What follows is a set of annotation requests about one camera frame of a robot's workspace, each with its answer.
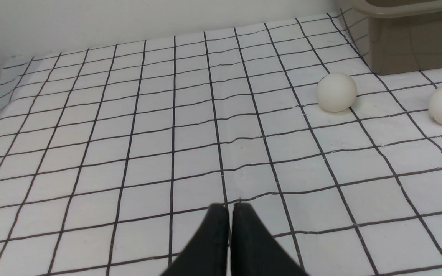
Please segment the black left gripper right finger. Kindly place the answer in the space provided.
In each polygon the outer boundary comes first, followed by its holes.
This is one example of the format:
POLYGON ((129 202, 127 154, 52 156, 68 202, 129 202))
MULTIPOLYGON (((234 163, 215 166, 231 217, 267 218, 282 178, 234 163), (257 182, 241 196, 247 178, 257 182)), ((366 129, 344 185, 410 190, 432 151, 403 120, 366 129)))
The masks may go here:
POLYGON ((232 276, 307 276, 272 237, 249 203, 232 213, 232 276))

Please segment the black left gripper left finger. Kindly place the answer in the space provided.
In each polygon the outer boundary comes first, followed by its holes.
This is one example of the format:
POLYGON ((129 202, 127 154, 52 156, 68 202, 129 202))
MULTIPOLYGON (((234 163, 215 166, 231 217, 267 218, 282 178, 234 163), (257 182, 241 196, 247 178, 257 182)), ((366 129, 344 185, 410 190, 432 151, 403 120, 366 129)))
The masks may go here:
POLYGON ((163 276, 225 276, 228 259, 229 212, 213 203, 194 236, 162 273, 163 276))

